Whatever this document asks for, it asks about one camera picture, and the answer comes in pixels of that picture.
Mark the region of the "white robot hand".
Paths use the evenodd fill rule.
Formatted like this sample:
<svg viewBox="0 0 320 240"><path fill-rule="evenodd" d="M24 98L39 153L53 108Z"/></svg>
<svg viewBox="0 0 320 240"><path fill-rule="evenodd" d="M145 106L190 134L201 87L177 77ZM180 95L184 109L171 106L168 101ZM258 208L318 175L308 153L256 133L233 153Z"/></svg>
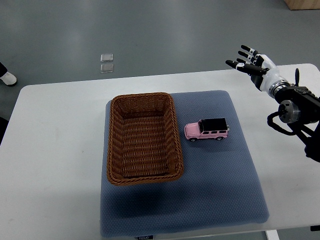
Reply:
<svg viewBox="0 0 320 240"><path fill-rule="evenodd" d="M246 59L226 60L228 66L252 75L251 81L260 91L274 91L279 86L287 85L287 80L280 75L278 67L267 55L259 54L257 50L243 44L240 47L248 52L238 51Z"/></svg>

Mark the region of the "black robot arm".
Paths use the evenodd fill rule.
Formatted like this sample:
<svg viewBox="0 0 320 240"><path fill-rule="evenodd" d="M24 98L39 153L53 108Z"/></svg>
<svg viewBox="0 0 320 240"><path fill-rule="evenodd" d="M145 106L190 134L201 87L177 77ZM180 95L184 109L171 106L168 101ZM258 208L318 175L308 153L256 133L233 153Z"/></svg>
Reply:
<svg viewBox="0 0 320 240"><path fill-rule="evenodd" d="M281 76L279 68L265 54L242 45L241 56L226 60L233 69L250 76L251 82L279 104L278 110L267 117L267 124L279 133L297 136L305 145L306 157L320 160L320 128L310 129L308 124L320 123L320 99L307 87L300 86L300 71L295 70L295 82Z"/></svg>

